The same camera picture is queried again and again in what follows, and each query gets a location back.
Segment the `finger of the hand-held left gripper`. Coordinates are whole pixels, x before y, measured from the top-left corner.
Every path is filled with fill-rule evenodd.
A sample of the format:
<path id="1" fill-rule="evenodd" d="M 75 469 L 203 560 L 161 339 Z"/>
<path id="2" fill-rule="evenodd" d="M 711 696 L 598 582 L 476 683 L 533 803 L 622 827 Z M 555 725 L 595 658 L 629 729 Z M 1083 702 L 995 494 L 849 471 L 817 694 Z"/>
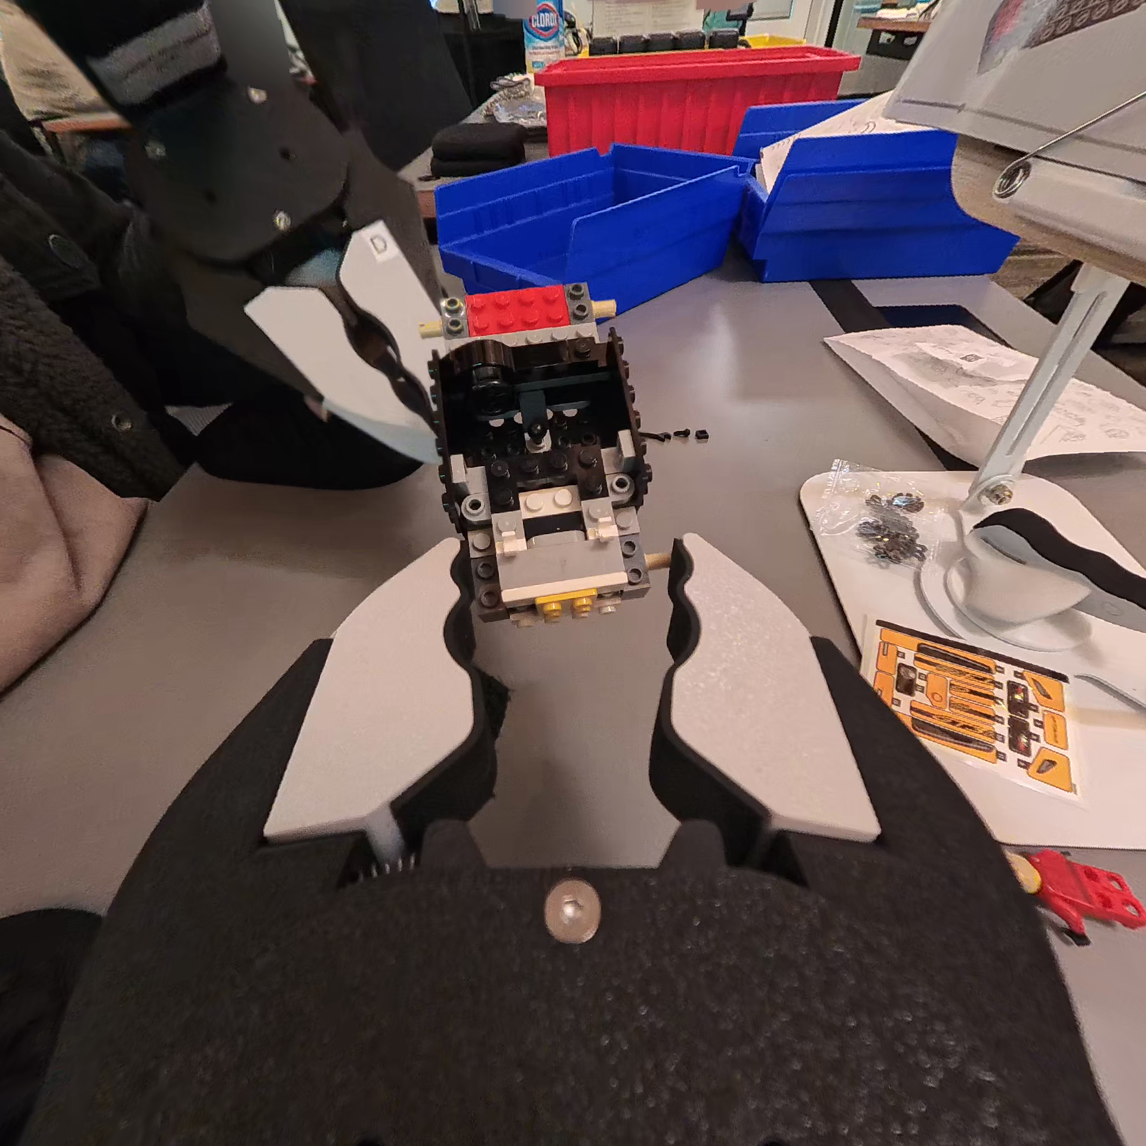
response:
<path id="1" fill-rule="evenodd" d="M 435 430 L 432 365 L 446 353 L 439 308 L 387 224 L 355 231 L 338 287 L 351 310 L 348 338 L 402 411 Z"/>
<path id="2" fill-rule="evenodd" d="M 352 347 L 348 328 L 326 294 L 316 288 L 266 288 L 244 312 L 316 391 L 327 413 L 419 464 L 438 463 L 434 430 Z"/>

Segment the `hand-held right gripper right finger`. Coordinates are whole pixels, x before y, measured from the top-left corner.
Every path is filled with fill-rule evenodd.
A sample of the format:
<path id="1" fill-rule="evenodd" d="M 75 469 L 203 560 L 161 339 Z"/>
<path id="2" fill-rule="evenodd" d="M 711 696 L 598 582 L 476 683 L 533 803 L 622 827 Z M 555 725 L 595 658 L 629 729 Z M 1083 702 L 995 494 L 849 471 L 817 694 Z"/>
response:
<path id="1" fill-rule="evenodd" d="M 812 636 L 782 600 L 700 535 L 674 541 L 649 784 L 722 844 L 787 831 L 870 844 L 880 823 Z"/>

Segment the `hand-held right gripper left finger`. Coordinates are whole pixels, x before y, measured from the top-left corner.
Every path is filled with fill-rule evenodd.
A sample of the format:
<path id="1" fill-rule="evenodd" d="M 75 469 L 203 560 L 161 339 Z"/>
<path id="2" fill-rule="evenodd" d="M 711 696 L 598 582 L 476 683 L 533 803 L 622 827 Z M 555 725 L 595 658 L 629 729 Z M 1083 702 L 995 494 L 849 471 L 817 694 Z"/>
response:
<path id="1" fill-rule="evenodd" d="M 473 666 L 468 564 L 445 539 L 336 630 L 265 822 L 274 844 L 352 833 L 417 849 L 492 797 L 497 754 Z"/>

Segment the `toy brick car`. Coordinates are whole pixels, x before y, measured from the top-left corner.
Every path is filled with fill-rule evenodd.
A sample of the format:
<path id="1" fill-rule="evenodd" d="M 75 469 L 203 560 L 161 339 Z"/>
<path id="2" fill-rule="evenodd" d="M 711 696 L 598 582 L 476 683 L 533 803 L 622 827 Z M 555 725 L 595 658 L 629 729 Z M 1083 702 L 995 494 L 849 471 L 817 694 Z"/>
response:
<path id="1" fill-rule="evenodd" d="M 528 628 L 613 615 L 651 590 L 652 479 L 618 306 L 585 282 L 458 294 L 420 329 L 442 504 L 473 612 Z"/>

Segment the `person's left forearm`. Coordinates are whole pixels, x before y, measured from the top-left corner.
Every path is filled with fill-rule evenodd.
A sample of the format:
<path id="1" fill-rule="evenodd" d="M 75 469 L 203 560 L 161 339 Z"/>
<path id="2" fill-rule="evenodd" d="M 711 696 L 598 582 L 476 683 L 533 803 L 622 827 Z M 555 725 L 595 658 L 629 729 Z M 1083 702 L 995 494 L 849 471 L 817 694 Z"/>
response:
<path id="1" fill-rule="evenodd" d="M 225 67 L 207 2 L 15 6 L 115 111 L 161 106 Z"/>

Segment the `grey desk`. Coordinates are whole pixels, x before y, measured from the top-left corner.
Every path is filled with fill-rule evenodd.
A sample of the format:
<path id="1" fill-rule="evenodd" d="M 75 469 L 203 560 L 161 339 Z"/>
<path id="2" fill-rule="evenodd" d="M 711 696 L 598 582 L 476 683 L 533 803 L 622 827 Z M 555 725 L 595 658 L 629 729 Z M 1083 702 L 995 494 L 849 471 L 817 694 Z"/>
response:
<path id="1" fill-rule="evenodd" d="M 879 838 L 722 844 L 659 803 L 667 574 L 484 636 L 467 579 L 490 801 L 417 849 L 266 841 L 336 630 L 468 557 L 439 458 L 371 494 L 192 469 L 3 700 L 3 947 L 41 931 L 52 1003 L 20 1144 L 1121 1144 L 1035 900 L 831 642 L 798 489 L 924 459 L 831 320 L 708 275 L 619 336 L 648 430 L 713 432 L 648 458 L 652 548 L 700 535 L 795 613 Z"/>

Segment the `wooden white book stand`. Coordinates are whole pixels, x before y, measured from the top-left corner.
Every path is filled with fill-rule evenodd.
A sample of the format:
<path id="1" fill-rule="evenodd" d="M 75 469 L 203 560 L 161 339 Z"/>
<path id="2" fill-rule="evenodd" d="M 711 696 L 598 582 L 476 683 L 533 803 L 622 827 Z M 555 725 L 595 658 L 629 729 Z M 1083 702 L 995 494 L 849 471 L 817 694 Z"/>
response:
<path id="1" fill-rule="evenodd" d="M 816 545 L 862 660 L 866 621 L 892 621 L 1071 679 L 1080 803 L 940 761 L 999 841 L 1142 852 L 1143 568 L 1076 494 L 1026 467 L 1116 306 L 1143 286 L 1143 7 L 980 76 L 997 6 L 944 3 L 889 114 L 956 137 L 954 194 L 969 216 L 1079 272 L 982 464 L 903 474 L 937 509 L 926 564 L 879 568 Z M 1143 454 L 1035 462 L 1112 470 L 1116 508 L 1143 529 Z"/>

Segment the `black foam pads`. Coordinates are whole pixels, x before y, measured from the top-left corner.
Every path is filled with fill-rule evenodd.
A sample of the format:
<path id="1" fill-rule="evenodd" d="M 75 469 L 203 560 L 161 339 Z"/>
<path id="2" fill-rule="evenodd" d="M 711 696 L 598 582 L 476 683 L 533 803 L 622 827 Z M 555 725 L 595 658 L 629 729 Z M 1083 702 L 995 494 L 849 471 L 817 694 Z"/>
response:
<path id="1" fill-rule="evenodd" d="M 431 142 L 434 179 L 490 175 L 525 163 L 528 132 L 513 123 L 460 123 L 439 130 Z"/>

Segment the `orange sticker sheet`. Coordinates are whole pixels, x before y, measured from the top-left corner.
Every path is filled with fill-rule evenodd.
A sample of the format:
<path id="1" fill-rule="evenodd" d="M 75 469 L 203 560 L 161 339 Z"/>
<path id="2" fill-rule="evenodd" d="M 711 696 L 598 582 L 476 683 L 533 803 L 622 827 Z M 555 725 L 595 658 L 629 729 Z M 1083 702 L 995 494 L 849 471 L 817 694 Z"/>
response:
<path id="1" fill-rule="evenodd" d="M 862 673 L 944 763 L 1080 803 L 1082 739 L 1065 675 L 876 620 L 865 624 Z"/>

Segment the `clear bag of black parts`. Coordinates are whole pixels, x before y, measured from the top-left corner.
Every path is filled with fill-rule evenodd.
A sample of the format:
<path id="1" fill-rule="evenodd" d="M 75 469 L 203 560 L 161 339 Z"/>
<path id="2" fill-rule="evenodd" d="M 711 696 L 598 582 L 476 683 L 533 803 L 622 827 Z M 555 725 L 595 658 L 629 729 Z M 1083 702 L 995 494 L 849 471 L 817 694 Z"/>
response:
<path id="1" fill-rule="evenodd" d="M 812 537 L 828 554 L 881 570 L 919 570 L 937 539 L 937 509 L 895 471 L 835 460 L 801 493 Z"/>

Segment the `black fleece jacket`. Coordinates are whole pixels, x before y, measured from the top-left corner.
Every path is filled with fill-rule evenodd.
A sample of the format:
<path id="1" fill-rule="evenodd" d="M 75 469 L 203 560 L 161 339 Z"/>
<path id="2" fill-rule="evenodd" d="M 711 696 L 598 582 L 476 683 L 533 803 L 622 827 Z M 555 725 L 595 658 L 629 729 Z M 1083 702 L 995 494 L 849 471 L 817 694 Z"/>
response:
<path id="1" fill-rule="evenodd" d="M 86 178 L 1 142 L 3 417 L 121 497 L 161 500 L 190 433 L 166 414 L 171 303 L 149 223 Z"/>

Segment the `blue plastic bin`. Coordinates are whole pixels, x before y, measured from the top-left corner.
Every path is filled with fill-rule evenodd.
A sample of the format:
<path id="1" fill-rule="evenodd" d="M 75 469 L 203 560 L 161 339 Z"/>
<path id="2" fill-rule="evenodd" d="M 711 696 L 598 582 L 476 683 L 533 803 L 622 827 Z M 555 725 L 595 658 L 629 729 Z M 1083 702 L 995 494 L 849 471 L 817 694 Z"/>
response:
<path id="1" fill-rule="evenodd" d="M 749 108 L 735 156 L 861 100 Z M 798 171 L 765 193 L 753 175 L 737 238 L 763 283 L 975 278 L 1000 271 L 1019 239 L 958 205 L 950 164 Z"/>
<path id="2" fill-rule="evenodd" d="M 584 283 L 628 312 L 719 268 L 752 164 L 614 145 L 441 185 L 438 250 L 469 295 Z"/>

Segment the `disinfecting wipes canister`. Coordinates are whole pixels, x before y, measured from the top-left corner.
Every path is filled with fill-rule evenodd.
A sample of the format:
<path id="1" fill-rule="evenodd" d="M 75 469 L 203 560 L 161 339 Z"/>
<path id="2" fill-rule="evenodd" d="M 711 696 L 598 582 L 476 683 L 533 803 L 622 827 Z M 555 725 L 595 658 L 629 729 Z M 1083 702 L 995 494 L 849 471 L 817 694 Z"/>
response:
<path id="1" fill-rule="evenodd" d="M 525 2 L 522 17 L 525 73 L 536 77 L 562 63 L 566 51 L 566 24 L 562 2 Z"/>

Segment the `white instruction booklet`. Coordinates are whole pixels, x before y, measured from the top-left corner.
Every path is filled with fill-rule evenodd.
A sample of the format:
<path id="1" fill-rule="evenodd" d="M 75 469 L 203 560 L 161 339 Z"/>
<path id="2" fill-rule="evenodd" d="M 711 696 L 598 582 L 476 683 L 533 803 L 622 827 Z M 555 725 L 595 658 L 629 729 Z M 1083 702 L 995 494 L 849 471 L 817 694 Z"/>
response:
<path id="1" fill-rule="evenodd" d="M 891 170 L 950 164 L 955 137 L 894 119 L 891 92 L 873 96 L 804 126 L 761 148 L 754 177 L 765 193 L 798 171 Z"/>
<path id="2" fill-rule="evenodd" d="M 960 325 L 884 328 L 829 338 L 825 346 L 924 436 L 975 467 L 1037 366 L 1034 357 Z M 1026 459 L 1143 454 L 1143 411 L 1072 380 Z"/>

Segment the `red toy piece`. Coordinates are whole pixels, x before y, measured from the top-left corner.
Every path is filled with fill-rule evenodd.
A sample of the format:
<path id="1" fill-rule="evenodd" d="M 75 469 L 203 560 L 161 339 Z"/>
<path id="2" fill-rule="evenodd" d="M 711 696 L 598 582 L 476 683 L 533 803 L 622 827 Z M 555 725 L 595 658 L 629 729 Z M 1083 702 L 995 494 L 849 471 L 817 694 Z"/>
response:
<path id="1" fill-rule="evenodd" d="M 1130 931 L 1145 928 L 1145 908 L 1121 875 L 1078 864 L 1052 851 L 1026 855 L 1025 860 L 1035 872 L 1035 901 L 1064 926 L 1075 946 L 1091 943 L 1087 921 Z"/>

